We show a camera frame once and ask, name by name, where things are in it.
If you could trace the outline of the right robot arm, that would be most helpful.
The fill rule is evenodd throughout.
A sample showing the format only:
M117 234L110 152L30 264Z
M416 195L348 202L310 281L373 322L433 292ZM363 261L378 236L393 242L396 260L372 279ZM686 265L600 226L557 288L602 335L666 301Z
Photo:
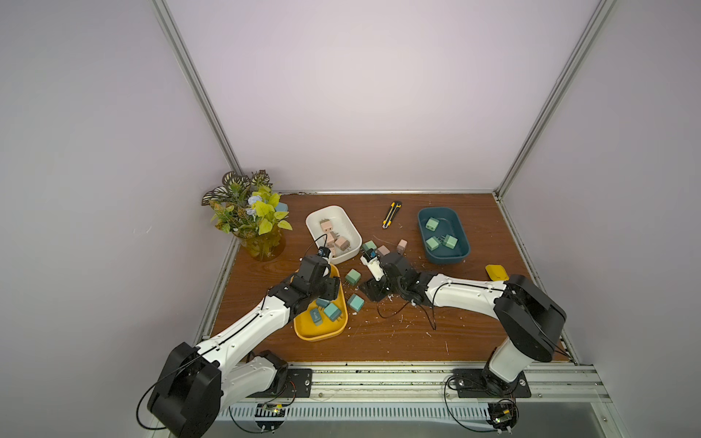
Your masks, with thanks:
M514 275L503 281L476 281L414 269L395 252L367 251L361 262L372 278L361 284L370 300L396 295L422 308L434 322L436 308L458 308L496 319L507 337L481 372L482 385L506 392L533 362L547 363L559 352L567 320L565 310L529 278Z

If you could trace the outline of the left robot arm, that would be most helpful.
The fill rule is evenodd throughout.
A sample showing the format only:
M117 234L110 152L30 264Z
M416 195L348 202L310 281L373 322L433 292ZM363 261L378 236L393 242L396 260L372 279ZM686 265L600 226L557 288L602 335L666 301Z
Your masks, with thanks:
M340 286L328 257L306 255L296 272L270 288L237 322L195 346L183 342L174 347L138 408L146 408L155 417L160 431L176 437L203 436L223 403L268 390L285 366L270 353L250 362L244 361L246 356L314 300L336 299Z

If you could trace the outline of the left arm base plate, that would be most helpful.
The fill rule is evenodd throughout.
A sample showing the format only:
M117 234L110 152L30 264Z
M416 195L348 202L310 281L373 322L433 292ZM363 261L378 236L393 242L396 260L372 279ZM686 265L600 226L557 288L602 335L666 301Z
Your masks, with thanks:
M312 369L290 369L277 376L272 385L263 392L250 395L253 399L310 398L313 383Z

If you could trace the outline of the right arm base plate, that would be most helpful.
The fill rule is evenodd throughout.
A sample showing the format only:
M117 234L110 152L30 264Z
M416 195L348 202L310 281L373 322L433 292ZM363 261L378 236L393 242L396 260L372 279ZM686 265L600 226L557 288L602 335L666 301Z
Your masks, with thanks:
M525 372L520 372L515 381L505 383L489 370L454 369L448 388L456 391L459 398L530 398L532 392Z

